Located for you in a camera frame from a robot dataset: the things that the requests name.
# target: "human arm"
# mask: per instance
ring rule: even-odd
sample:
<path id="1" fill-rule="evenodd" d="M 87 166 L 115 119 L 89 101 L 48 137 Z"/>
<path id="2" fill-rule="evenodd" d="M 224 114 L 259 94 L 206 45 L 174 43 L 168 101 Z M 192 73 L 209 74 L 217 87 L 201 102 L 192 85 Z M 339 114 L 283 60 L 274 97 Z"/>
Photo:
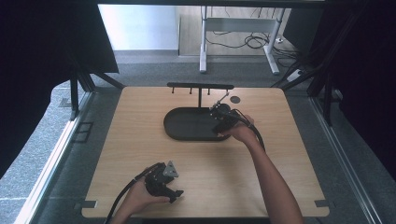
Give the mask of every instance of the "human arm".
<path id="1" fill-rule="evenodd" d="M 274 224 L 304 223 L 300 207 L 289 186 L 265 153 L 256 134 L 242 122 L 238 122 L 222 134 L 231 134 L 236 140 L 243 142 L 249 150 L 271 222 Z"/>
<path id="2" fill-rule="evenodd" d="M 169 203 L 169 200 L 168 197 L 150 195 L 146 190 L 145 177 L 142 177 L 129 189 L 111 224 L 124 224 L 131 215 L 140 213 L 150 204 Z"/>

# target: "black curtain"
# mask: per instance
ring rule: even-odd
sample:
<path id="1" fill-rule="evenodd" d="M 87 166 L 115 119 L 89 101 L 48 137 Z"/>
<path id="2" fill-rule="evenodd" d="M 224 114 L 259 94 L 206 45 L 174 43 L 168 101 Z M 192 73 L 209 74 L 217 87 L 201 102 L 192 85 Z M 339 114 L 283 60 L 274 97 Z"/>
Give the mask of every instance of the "black curtain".
<path id="1" fill-rule="evenodd" d="M 0 50 L 3 176 L 42 119 L 54 87 L 72 70 L 118 73 L 118 67 L 95 4 L 1 1 Z"/>
<path id="2" fill-rule="evenodd" d="M 331 69 L 341 110 L 396 179 L 394 8 L 389 0 L 369 1 Z"/>

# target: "black cable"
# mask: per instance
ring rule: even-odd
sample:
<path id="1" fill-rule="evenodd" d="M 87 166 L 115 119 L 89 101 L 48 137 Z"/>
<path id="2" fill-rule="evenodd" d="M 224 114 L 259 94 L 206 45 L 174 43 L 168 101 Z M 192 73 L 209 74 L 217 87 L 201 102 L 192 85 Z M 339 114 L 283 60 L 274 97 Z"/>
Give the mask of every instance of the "black cable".
<path id="1" fill-rule="evenodd" d="M 147 168 L 146 170 L 144 170 L 142 173 L 140 173 L 140 175 L 137 175 L 134 177 L 133 180 L 131 180 L 131 182 L 129 182 L 125 188 L 122 189 L 122 191 L 120 192 L 119 196 L 117 196 L 116 200 L 114 201 L 113 205 L 111 206 L 110 212 L 108 212 L 107 218 L 105 220 L 105 224 L 110 223 L 111 218 L 113 217 L 113 213 L 114 210 L 116 210 L 117 204 L 119 203 L 120 199 L 122 198 L 122 196 L 125 194 L 126 191 L 128 191 L 136 182 L 137 180 L 139 180 L 140 178 L 142 178 L 143 176 L 147 175 L 148 173 L 150 173 L 156 166 L 160 165 L 161 163 L 155 163 L 154 165 L 150 166 L 149 168 Z"/>

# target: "wooden table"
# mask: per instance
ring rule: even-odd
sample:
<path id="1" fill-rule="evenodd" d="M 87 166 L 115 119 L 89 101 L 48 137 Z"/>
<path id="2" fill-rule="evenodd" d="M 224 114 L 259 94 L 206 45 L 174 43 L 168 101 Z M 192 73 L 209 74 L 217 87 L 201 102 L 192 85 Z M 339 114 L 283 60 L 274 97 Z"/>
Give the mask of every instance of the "wooden table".
<path id="1" fill-rule="evenodd" d="M 305 217 L 324 217 L 328 207 L 311 161 L 280 89 L 235 88 L 223 103 L 255 119 L 266 151 L 295 195 Z M 210 107 L 225 91 L 204 92 Z M 241 99 L 239 104 L 231 96 Z M 163 118 L 172 109 L 197 106 L 198 91 L 129 87 L 120 97 L 86 201 L 84 217 L 106 217 L 122 188 L 146 167 L 173 161 L 179 178 L 168 188 L 183 189 L 174 203 L 154 204 L 139 217 L 267 217 L 253 162 L 232 137 L 220 142 L 183 142 L 166 135 Z"/>

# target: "human hand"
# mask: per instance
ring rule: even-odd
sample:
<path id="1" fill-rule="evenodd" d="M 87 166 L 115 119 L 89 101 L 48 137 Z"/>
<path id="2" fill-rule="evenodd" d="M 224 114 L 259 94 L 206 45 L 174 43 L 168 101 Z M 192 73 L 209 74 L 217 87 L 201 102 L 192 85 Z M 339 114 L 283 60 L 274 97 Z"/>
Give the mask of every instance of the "human hand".
<path id="1" fill-rule="evenodd" d="M 251 118 L 249 115 L 245 115 L 245 117 L 251 124 L 254 123 L 254 119 Z M 249 129 L 249 127 L 245 123 L 241 121 L 238 121 L 231 129 L 222 132 L 220 134 L 222 135 L 230 134 L 236 140 L 241 141 L 243 143 L 247 143 L 250 141 L 257 141 L 256 134 L 253 131 L 251 131 L 251 129 Z"/>
<path id="2" fill-rule="evenodd" d="M 119 210 L 111 220 L 112 224 L 125 223 L 131 215 L 142 212 L 152 203 L 169 203 L 168 197 L 154 197 L 149 194 L 145 179 L 143 176 L 129 189 Z"/>

